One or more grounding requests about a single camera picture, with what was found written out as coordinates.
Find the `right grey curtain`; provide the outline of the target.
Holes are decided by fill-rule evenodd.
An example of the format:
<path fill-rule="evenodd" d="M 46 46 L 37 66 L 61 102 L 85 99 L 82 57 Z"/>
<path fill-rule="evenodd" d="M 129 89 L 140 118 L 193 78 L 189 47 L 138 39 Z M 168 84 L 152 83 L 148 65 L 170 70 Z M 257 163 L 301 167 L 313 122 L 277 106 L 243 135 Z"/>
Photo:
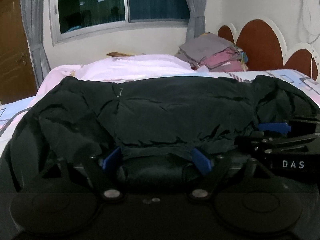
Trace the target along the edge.
<path fill-rule="evenodd" d="M 206 32 L 205 9 L 207 0 L 186 0 L 190 16 L 185 40 L 197 38 Z"/>

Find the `red white headboard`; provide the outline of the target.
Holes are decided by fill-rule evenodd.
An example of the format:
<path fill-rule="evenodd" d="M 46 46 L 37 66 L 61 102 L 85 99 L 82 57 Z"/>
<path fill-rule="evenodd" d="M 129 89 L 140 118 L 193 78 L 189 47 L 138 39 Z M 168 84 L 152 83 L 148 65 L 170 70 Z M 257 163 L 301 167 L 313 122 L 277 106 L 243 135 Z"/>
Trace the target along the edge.
<path fill-rule="evenodd" d="M 292 69 L 319 81 L 319 53 L 305 42 L 288 49 L 282 32 L 267 17 L 249 20 L 240 30 L 231 23 L 220 23 L 216 32 L 246 53 L 251 71 Z"/>

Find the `stack of folded clothes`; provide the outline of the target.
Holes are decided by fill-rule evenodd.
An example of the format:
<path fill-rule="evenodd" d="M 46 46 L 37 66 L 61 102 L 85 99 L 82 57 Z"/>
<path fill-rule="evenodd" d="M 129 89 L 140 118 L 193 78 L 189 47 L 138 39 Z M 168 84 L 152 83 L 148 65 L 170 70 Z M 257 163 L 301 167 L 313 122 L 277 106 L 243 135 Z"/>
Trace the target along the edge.
<path fill-rule="evenodd" d="M 193 70 L 206 67 L 210 72 L 245 72 L 246 53 L 234 43 L 212 33 L 193 38 L 179 47 L 176 57 Z"/>

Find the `patterned bed sheet mattress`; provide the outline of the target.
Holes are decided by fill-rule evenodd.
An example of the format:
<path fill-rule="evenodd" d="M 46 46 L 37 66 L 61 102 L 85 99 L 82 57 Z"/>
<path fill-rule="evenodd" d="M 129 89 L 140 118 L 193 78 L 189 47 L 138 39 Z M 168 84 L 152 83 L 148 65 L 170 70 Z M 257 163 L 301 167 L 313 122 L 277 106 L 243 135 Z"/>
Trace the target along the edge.
<path fill-rule="evenodd" d="M 291 69 L 279 69 L 271 71 L 249 71 L 249 72 L 230 72 L 230 73 L 195 73 L 194 76 L 201 77 L 226 77 L 235 79 L 239 82 L 249 83 L 257 76 L 264 75 L 276 77 L 302 90 L 317 105 L 319 105 L 319 80 L 315 81 L 305 74 Z M 1 153 L 4 152 L 13 132 L 21 120 L 22 116 L 38 102 L 36 96 L 18 100 L 13 103 L 1 105 Z"/>

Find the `black hooded puffer jacket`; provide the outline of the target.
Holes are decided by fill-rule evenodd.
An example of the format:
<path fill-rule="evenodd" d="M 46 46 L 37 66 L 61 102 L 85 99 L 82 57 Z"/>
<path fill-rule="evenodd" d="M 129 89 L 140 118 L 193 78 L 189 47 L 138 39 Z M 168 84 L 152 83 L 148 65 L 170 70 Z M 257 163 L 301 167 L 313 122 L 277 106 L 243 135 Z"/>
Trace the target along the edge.
<path fill-rule="evenodd" d="M 258 76 L 175 76 L 125 83 L 64 78 L 22 117 L 1 158 L 1 177 L 21 191 L 55 158 L 78 165 L 116 148 L 125 159 L 190 159 L 231 150 L 261 123 L 313 117 L 319 107 L 288 82 Z"/>

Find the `left grey curtain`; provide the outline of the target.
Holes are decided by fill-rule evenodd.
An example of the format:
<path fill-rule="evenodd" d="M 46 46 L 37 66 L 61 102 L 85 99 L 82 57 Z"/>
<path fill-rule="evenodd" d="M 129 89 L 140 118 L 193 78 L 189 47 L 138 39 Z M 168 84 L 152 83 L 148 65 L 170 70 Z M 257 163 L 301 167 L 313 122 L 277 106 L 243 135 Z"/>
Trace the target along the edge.
<path fill-rule="evenodd" d="M 44 0 L 20 0 L 22 23 L 37 87 L 40 87 L 50 72 L 43 45 L 43 3 Z"/>

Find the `pink blanket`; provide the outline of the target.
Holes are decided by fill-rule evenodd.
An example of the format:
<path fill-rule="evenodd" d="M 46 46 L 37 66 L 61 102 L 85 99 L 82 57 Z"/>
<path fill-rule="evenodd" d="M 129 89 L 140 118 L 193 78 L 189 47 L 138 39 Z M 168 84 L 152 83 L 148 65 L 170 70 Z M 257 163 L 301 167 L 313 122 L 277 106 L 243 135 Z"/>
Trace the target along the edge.
<path fill-rule="evenodd" d="M 41 98 L 65 77 L 82 81 L 121 83 L 151 77 L 195 74 L 189 63 L 167 54 L 108 57 L 89 64 L 67 64 L 53 68 L 36 94 Z"/>

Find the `window with grey frame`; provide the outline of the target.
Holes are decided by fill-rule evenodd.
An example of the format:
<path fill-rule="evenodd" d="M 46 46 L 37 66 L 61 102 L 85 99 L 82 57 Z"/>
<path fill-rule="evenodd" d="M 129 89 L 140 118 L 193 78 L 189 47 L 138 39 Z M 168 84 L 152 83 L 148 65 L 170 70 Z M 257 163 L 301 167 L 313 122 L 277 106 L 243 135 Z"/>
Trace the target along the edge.
<path fill-rule="evenodd" d="M 49 0 L 53 44 L 100 31 L 180 27 L 189 21 L 186 0 Z"/>

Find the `grey curtain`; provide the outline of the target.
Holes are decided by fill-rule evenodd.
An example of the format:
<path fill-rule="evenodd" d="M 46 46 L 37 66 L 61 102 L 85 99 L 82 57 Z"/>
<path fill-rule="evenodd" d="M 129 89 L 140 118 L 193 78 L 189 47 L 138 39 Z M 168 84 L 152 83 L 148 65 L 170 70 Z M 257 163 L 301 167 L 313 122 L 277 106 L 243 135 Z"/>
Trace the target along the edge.
<path fill-rule="evenodd" d="M 44 0 L 20 0 L 22 23 L 37 87 L 40 87 L 50 72 L 43 45 L 43 3 Z"/>
<path fill-rule="evenodd" d="M 205 9 L 207 0 L 186 0 L 190 16 L 185 40 L 197 38 L 206 32 Z"/>

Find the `yellow patterned pillow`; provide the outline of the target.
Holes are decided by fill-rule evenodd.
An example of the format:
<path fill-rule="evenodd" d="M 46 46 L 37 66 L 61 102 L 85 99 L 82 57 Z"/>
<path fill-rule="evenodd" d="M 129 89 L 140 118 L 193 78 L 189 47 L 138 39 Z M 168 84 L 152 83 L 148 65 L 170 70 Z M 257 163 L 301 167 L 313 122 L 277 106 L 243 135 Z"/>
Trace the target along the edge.
<path fill-rule="evenodd" d="M 119 52 L 110 52 L 106 54 L 108 57 L 131 57 L 135 56 L 135 54 L 127 54 L 127 53 L 119 53 Z"/>

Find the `brown wooden door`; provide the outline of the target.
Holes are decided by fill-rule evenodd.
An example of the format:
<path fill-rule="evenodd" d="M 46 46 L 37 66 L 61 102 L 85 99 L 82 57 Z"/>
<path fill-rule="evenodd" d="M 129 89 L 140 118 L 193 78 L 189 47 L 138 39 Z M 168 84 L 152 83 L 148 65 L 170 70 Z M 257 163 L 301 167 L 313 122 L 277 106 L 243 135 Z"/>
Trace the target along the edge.
<path fill-rule="evenodd" d="M 22 23 L 20 0 L 1 0 L 0 36 L 1 104 L 34 96 L 37 86 Z"/>

